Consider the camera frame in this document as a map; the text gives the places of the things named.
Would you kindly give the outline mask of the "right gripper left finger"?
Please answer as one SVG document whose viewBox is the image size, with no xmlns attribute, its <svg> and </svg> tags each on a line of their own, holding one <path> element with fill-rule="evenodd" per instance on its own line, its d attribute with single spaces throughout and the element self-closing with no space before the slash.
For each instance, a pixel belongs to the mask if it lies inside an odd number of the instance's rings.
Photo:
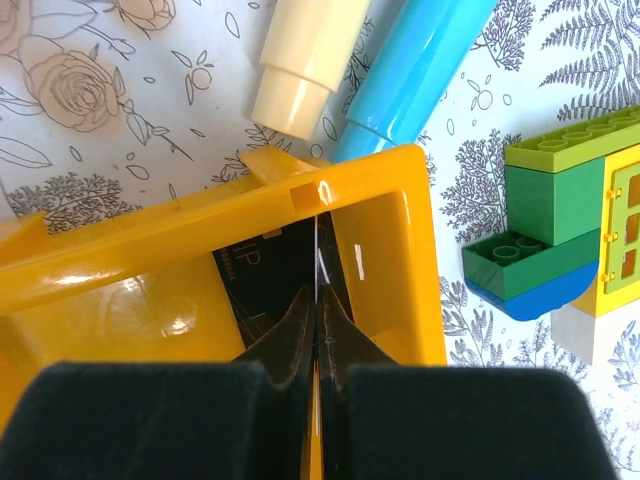
<svg viewBox="0 0 640 480">
<path fill-rule="evenodd" d="M 315 299 L 228 363 L 60 362 L 1 439 L 5 479 L 306 479 Z"/>
</svg>

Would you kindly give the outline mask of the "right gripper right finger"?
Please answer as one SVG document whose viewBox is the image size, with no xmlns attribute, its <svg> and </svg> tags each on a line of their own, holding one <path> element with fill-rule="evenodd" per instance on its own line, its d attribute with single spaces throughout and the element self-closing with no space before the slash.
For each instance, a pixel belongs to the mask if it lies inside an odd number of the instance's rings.
<svg viewBox="0 0 640 480">
<path fill-rule="evenodd" d="M 402 366 L 316 306 L 328 479 L 612 479 L 585 395 L 551 369 Z"/>
</svg>

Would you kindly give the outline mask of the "black VIP credit card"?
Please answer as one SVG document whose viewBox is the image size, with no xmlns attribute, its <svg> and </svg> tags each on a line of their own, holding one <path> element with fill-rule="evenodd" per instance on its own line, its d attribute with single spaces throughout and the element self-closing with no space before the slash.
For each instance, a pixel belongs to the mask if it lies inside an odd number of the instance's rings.
<svg viewBox="0 0 640 480">
<path fill-rule="evenodd" d="M 327 333 L 325 328 L 325 292 L 331 289 L 332 254 L 335 252 L 335 236 L 328 213 L 315 221 L 315 411 L 318 444 L 319 471 L 323 479 L 334 479 L 334 448 L 332 446 L 334 392 L 332 373 L 327 359 Z"/>
</svg>

